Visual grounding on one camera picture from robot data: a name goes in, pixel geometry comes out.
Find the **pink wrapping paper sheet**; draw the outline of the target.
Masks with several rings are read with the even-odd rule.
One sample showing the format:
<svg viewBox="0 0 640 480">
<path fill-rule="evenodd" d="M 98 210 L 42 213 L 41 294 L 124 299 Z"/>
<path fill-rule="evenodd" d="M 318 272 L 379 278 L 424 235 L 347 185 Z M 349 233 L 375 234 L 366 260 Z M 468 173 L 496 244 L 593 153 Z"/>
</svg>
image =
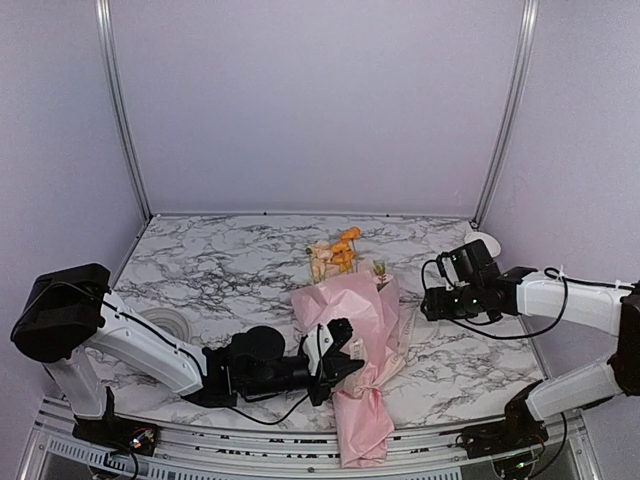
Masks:
<svg viewBox="0 0 640 480">
<path fill-rule="evenodd" d="M 339 275 L 295 290 L 291 300 L 305 333 L 333 319 L 350 321 L 353 336 L 342 351 L 365 365 L 340 382 L 332 396 L 341 466 L 383 463 L 395 426 L 382 398 L 385 383 L 377 386 L 374 381 L 390 354 L 387 341 L 402 319 L 397 281 L 379 290 L 370 272 Z"/>
</svg>

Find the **orange fake flower stem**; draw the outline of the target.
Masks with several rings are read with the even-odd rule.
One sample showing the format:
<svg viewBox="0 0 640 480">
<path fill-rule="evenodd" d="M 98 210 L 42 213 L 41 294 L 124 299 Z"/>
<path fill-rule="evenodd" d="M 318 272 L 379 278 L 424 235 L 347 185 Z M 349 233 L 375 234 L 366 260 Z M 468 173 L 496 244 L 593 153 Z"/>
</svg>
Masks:
<svg viewBox="0 0 640 480">
<path fill-rule="evenodd" d="M 361 237 L 361 230 L 354 226 L 339 235 L 339 240 L 330 246 L 332 257 L 331 264 L 338 268 L 340 273 L 350 273 L 357 263 L 355 241 Z"/>
</svg>

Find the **peach fake flower stem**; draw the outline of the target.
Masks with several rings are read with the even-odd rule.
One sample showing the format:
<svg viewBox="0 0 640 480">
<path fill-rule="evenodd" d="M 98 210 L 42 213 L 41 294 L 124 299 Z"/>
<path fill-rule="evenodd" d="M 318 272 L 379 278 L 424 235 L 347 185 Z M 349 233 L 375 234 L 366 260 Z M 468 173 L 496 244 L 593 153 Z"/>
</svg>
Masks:
<svg viewBox="0 0 640 480">
<path fill-rule="evenodd" d="M 324 281 L 327 265 L 333 257 L 330 243 L 327 240 L 319 240 L 306 248 L 306 254 L 309 257 L 312 283 Z"/>
</svg>

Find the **cream printed ribbon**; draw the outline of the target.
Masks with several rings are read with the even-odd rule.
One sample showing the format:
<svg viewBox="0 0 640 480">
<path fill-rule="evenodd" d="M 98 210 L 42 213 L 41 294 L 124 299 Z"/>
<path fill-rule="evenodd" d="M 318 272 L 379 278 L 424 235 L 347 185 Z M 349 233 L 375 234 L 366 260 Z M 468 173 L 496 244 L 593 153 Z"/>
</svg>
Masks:
<svg viewBox="0 0 640 480">
<path fill-rule="evenodd" d="M 400 319 L 387 341 L 390 354 L 386 357 L 374 385 L 382 386 L 398 374 L 406 365 L 406 358 L 415 328 L 415 311 L 411 311 L 406 319 Z"/>
</svg>

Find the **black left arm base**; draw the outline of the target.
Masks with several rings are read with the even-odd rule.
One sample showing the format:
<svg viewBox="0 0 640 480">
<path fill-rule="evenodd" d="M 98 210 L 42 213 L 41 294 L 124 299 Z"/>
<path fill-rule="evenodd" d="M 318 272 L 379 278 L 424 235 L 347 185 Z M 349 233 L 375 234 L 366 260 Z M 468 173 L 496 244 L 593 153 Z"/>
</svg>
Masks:
<svg viewBox="0 0 640 480">
<path fill-rule="evenodd" d="M 160 427 L 156 424 L 120 417 L 115 413 L 115 397 L 106 388 L 106 409 L 98 420 L 74 417 L 72 436 L 76 439 L 122 452 L 153 456 L 159 439 Z"/>
</svg>

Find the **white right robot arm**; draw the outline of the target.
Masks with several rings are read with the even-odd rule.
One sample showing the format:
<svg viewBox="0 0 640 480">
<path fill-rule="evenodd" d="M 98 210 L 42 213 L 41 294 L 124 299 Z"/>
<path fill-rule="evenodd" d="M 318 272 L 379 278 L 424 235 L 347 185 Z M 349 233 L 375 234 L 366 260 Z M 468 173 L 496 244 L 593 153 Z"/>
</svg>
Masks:
<svg viewBox="0 0 640 480">
<path fill-rule="evenodd" d="M 638 395 L 638 283 L 578 279 L 556 267 L 502 271 L 480 239 L 424 265 L 444 281 L 424 288 L 427 320 L 492 340 L 532 340 L 548 370 L 506 404 L 495 428 L 502 446 L 519 446 L 534 423 L 556 414 Z"/>
</svg>

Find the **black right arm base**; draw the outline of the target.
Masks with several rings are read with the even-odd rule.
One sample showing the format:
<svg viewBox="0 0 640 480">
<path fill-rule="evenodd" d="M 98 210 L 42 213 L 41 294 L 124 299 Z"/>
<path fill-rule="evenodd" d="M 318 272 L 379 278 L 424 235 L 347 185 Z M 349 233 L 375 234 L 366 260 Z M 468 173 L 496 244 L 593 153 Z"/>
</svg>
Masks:
<svg viewBox="0 0 640 480">
<path fill-rule="evenodd" d="M 464 427 L 456 438 L 469 459 L 543 445 L 549 434 L 542 420 L 535 420 L 526 400 L 541 380 L 525 387 L 504 407 L 502 420 Z"/>
</svg>

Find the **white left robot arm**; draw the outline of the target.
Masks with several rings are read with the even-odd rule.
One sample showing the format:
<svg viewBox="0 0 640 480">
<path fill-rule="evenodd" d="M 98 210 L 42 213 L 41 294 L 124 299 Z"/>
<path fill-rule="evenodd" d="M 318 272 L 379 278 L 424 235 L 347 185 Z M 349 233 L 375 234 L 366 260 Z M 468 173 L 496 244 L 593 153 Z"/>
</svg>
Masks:
<svg viewBox="0 0 640 480">
<path fill-rule="evenodd" d="M 108 285 L 110 272 L 91 263 L 39 276 L 10 339 L 45 365 L 74 414 L 106 445 L 125 438 L 126 423 L 109 408 L 109 390 L 86 356 L 99 350 L 140 370 L 199 407 L 233 410 L 239 401 L 266 401 L 304 391 L 322 405 L 335 387 L 365 365 L 343 348 L 353 328 L 346 318 L 304 335 L 294 356 L 273 327 L 258 325 L 211 349 L 182 341 L 131 309 Z"/>
</svg>

